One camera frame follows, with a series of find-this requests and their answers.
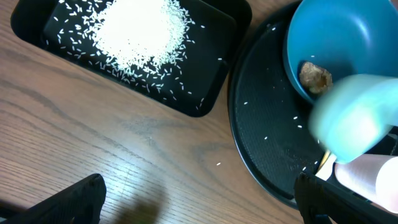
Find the white plastic knife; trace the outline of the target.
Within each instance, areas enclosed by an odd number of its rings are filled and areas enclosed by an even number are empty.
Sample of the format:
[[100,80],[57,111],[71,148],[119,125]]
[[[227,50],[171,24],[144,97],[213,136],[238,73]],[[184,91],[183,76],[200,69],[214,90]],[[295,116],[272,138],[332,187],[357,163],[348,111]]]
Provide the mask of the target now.
[[333,173],[333,164],[336,161],[336,156],[334,154],[330,154],[330,157],[325,162],[323,167],[317,171],[315,174],[316,177],[320,178],[321,180],[327,181]]

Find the pile of white rice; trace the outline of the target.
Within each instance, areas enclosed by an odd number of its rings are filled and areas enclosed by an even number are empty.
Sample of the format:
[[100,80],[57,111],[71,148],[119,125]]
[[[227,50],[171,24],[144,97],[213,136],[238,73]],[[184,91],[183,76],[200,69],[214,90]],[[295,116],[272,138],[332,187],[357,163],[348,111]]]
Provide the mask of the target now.
[[97,49],[119,71],[170,63],[187,33],[181,1],[109,1],[91,14],[89,32]]

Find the black rectangular tray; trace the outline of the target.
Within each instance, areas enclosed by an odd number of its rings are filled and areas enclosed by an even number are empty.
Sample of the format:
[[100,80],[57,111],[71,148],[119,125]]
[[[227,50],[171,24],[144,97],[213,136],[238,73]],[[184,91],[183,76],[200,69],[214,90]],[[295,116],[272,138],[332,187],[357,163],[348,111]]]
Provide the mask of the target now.
[[119,71],[94,45],[91,14],[109,1],[17,3],[12,31],[20,39],[193,117],[209,113],[228,74],[252,12],[245,0],[181,1],[188,30],[172,61]]

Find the white pink cup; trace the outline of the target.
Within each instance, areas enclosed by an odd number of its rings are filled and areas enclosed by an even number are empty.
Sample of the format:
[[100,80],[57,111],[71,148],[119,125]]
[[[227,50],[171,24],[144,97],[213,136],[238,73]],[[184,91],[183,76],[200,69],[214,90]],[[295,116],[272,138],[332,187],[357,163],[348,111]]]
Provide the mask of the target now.
[[360,196],[397,213],[397,157],[363,154],[335,164],[338,182]]

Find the mint green bowl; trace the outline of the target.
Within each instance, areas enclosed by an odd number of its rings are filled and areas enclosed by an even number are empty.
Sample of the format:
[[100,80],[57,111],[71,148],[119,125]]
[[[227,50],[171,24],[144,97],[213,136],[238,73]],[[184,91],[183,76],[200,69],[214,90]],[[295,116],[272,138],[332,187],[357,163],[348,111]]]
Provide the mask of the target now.
[[314,104],[308,128],[313,137],[349,163],[374,147],[397,126],[397,78],[348,76]]

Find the round black serving tray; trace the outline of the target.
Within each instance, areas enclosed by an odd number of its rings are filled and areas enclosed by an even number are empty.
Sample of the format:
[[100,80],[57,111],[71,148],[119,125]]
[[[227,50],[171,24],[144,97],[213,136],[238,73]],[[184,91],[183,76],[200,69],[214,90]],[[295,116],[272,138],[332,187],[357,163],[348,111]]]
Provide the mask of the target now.
[[246,167],[262,188],[292,208],[297,176],[316,171],[323,157],[307,128],[313,103],[297,93],[284,68],[285,35],[300,2],[279,9],[256,29],[233,70],[228,103]]

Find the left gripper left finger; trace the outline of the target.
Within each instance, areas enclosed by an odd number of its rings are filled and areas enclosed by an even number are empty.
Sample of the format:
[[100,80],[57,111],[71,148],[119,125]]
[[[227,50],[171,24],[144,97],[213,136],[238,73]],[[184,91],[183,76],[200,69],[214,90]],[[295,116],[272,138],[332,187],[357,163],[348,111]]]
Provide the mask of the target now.
[[46,200],[17,213],[1,208],[3,224],[98,224],[106,199],[106,185],[100,174],[91,174]]

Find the brown food piece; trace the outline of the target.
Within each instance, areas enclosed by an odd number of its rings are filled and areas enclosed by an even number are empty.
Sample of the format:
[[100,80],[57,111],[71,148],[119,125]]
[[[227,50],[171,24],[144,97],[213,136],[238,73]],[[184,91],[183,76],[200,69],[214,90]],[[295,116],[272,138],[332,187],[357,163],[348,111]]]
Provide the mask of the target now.
[[298,77],[301,85],[314,95],[322,95],[333,88],[331,73],[311,62],[302,65]]

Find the wooden chopstick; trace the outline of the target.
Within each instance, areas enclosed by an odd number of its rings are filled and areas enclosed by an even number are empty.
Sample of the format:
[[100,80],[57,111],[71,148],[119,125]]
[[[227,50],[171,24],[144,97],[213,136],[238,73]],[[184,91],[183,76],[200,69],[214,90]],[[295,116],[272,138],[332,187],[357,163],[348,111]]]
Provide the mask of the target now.
[[331,152],[329,151],[329,150],[326,150],[325,151],[325,153],[324,153],[324,155],[323,155],[323,157],[322,157],[322,159],[321,159],[321,161],[320,161],[320,163],[319,163],[319,166],[318,166],[318,170],[320,170],[322,167],[323,167],[323,165],[325,164],[325,162],[328,160],[328,158],[330,157],[330,154],[331,154]]

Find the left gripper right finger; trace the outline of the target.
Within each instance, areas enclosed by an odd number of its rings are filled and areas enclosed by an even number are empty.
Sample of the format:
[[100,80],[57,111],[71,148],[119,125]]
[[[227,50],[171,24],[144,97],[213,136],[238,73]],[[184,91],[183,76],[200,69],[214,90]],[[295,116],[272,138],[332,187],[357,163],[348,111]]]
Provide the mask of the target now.
[[302,172],[294,185],[295,200],[305,224],[365,223],[397,224],[397,217],[308,172]]

